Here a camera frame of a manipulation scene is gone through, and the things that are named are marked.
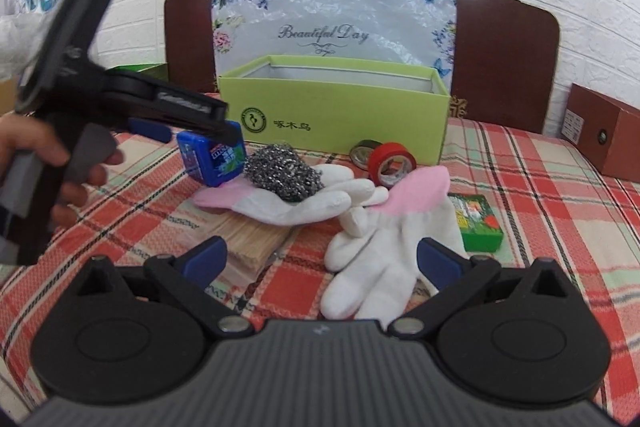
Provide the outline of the person's left hand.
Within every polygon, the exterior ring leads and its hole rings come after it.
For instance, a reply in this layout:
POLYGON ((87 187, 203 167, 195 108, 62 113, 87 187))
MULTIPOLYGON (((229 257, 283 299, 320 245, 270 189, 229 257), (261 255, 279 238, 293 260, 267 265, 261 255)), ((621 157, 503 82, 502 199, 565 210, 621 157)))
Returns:
MULTIPOLYGON (((18 150, 33 150, 46 164, 63 167, 70 161, 70 153, 58 139, 50 124, 27 116, 9 113, 1 117, 1 173, 6 171, 18 150)), ((51 219, 62 228, 70 228, 77 220, 77 208, 88 202, 87 185, 102 186, 108 173, 105 165, 120 165, 125 156, 119 148, 107 159, 91 167, 86 182, 65 182, 60 194, 61 204, 51 210, 51 219)))

